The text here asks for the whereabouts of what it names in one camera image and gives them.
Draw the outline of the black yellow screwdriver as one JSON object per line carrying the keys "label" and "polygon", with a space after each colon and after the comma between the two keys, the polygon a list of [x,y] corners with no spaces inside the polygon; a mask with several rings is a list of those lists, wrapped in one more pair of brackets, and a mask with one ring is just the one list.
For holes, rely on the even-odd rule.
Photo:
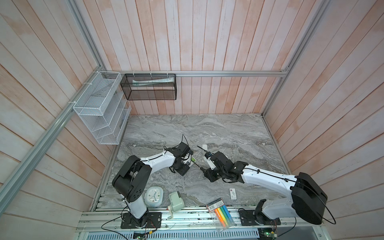
{"label": "black yellow screwdriver", "polygon": [[206,171],[206,169],[204,169],[203,167],[199,166],[199,165],[197,164],[196,161],[191,160],[191,162],[192,162],[195,166],[197,166],[203,173]]}

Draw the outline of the red white remote control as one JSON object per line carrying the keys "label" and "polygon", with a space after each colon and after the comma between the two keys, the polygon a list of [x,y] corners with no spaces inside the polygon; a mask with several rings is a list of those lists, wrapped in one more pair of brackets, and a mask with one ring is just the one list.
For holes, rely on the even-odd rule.
{"label": "red white remote control", "polygon": [[184,163],[188,166],[192,166],[195,164],[195,159],[193,158],[193,156],[189,156],[189,158],[185,160]]}

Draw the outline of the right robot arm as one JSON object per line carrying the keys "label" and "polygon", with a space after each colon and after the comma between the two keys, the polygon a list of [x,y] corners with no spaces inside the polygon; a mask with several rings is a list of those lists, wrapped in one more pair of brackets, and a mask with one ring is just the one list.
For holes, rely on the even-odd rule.
{"label": "right robot arm", "polygon": [[257,225],[268,225],[288,217],[301,218],[313,225],[322,223],[328,197],[310,175],[284,175],[242,161],[233,163],[221,152],[206,151],[205,158],[210,167],[202,171],[211,182],[222,179],[229,184],[258,185],[284,196],[279,200],[259,201],[255,210],[249,212]]}

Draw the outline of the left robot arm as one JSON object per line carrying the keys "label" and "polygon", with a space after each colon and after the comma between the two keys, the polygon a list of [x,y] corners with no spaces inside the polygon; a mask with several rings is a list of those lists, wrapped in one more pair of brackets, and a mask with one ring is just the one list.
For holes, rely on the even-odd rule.
{"label": "left robot arm", "polygon": [[139,158],[130,156],[115,175],[112,186],[123,196],[129,208],[129,216],[139,222],[148,215],[148,207],[143,199],[143,192],[151,174],[170,168],[184,176],[190,169],[193,150],[186,143],[167,148],[156,155]]}

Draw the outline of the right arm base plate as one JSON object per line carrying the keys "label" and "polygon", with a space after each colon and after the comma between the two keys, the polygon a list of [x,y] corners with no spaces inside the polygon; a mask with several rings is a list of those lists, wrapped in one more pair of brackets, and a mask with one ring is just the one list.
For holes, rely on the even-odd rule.
{"label": "right arm base plate", "polygon": [[238,209],[242,226],[278,226],[281,225],[280,218],[270,219],[256,210]]}

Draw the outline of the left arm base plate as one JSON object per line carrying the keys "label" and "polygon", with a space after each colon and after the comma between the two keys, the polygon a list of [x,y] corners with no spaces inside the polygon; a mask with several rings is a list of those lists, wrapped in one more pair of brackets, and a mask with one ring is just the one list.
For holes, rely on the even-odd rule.
{"label": "left arm base plate", "polygon": [[162,213],[161,212],[145,212],[139,219],[135,218],[131,213],[125,213],[122,217],[121,229],[136,229],[136,228],[155,228],[161,227]]}

